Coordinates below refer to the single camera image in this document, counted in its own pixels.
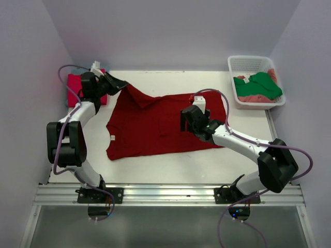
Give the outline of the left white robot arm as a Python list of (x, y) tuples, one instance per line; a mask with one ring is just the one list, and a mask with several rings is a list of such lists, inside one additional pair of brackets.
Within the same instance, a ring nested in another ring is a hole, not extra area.
[(96, 203), (114, 203), (107, 191), (103, 177), (87, 160), (87, 146), (83, 127), (100, 110), (101, 98), (113, 96), (128, 86), (128, 82), (115, 78), (107, 72), (85, 72), (80, 75), (81, 96), (66, 117), (47, 124), (48, 159), (53, 173), (72, 173), (81, 184), (78, 194), (84, 200)]

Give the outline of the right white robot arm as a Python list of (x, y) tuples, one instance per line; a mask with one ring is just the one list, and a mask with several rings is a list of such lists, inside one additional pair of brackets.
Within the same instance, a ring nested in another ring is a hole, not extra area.
[(217, 119), (210, 119), (210, 111), (192, 105), (180, 112), (180, 129), (193, 133), (201, 141), (226, 147), (249, 158), (258, 170), (240, 175), (230, 186), (222, 186), (218, 194), (227, 202), (242, 203), (259, 190), (280, 193), (298, 171), (298, 165), (284, 141), (275, 139), (262, 146), (262, 140), (245, 135), (239, 138)]

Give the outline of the dark red t shirt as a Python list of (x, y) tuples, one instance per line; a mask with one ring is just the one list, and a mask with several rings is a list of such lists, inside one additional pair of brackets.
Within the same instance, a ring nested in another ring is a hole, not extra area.
[(107, 130), (107, 156), (122, 158), (190, 152), (216, 148), (180, 130), (180, 112), (190, 105), (191, 94), (151, 97), (132, 85), (121, 90)]

